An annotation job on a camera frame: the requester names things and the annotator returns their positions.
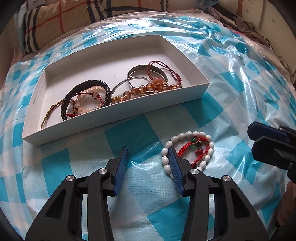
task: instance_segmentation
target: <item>wrinkled plastic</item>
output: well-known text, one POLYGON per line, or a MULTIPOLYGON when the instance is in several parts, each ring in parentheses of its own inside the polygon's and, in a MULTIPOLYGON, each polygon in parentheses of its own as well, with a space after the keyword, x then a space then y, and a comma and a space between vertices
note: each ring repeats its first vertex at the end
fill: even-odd
MULTIPOLYGON (((253 159, 253 141, 247 136, 247 128, 253 121, 260 121, 295 129, 295 91, 241 36, 200 19, 167 18, 131 19, 69 36, 10 68, 1 99, 0 206, 22 237, 67 175, 90 175, 105 167, 126 145, 130 161, 122 190, 116 198, 108 199, 114 239, 180 240, 189 198, 177 194, 173 180, 163 170, 160 151, 173 135, 186 131, 204 131, 212 136, 214 155, 205 174, 219 178, 230 175, 257 210, 269 234, 273 233, 273 213, 285 190, 286 175, 253 159), (162 35, 210 80, 201 99, 37 148, 22 141, 29 100, 48 64, 94 44, 145 34, 162 35)), ((185 155, 190 161, 194 157, 194 152, 185 155)), ((85 239, 86 198, 82 216, 85 239)), ((213 197, 210 203, 209 238, 213 235, 213 197)))

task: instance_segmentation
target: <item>black leather bracelet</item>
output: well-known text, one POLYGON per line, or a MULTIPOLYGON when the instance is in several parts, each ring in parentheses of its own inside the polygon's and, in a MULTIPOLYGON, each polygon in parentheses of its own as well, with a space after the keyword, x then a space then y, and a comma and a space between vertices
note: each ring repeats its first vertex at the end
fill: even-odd
POLYGON ((109 86, 105 82, 100 81, 100 80, 85 81, 79 85, 76 85, 64 98, 64 100, 62 102, 62 106, 61 106, 61 117, 64 121, 67 120, 67 113, 66 112, 67 112, 67 108, 68 108, 71 98, 76 96, 78 93, 83 92, 93 86, 96 86, 96 85, 101 86, 106 91, 106 96, 105 96, 104 103, 102 104, 102 107, 110 105, 112 94, 111 94, 109 86))

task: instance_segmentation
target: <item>pillow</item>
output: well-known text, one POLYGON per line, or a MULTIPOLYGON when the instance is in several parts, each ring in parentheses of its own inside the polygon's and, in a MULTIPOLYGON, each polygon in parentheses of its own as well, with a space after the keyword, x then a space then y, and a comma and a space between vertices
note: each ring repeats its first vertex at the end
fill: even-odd
POLYGON ((63 0, 29 10, 23 21, 25 54, 40 50, 69 30, 106 17, 99 0, 63 0))
POLYGON ((170 0, 101 0, 107 16, 131 12, 168 12, 170 0))

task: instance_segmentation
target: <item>blue and white checkered tablecloth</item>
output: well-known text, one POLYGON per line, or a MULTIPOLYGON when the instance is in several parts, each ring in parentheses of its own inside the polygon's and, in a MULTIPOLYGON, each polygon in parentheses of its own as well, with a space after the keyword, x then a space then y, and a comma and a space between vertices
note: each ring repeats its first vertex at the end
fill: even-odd
MULTIPOLYGON (((205 173, 233 177, 271 234, 285 173, 253 159, 253 141, 246 130, 253 121, 295 129, 296 101, 291 90, 280 72, 241 36, 200 19, 135 19, 67 37, 33 59, 14 64, 7 75, 0 109, 0 207, 25 237, 65 176, 91 174, 126 145, 130 161, 122 191, 108 200, 115 240, 180 240, 189 199, 175 191, 173 180, 163 171, 160 151, 171 136, 201 130, 215 142, 205 173), (104 41, 144 34, 162 35, 203 72, 211 84, 201 99, 37 148, 22 140, 27 106, 48 64, 104 41)), ((82 221, 87 239, 85 200, 82 221)), ((212 206, 211 199, 209 237, 212 206)))

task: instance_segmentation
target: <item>metal screw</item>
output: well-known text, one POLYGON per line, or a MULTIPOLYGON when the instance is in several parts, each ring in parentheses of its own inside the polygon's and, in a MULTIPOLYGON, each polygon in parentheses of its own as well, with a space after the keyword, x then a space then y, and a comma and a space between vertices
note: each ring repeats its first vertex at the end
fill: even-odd
POLYGON ((74 180, 74 176, 70 175, 66 177, 67 182, 72 182, 74 180))
POLYGON ((99 174, 105 174, 108 170, 106 168, 99 169, 99 174))
POLYGON ((199 171, 198 171, 196 168, 192 168, 192 169, 190 170, 190 172, 191 172, 193 175, 196 175, 196 174, 199 173, 199 171))
POLYGON ((223 180, 226 182, 230 182, 231 181, 231 177, 230 176, 224 176, 223 180))

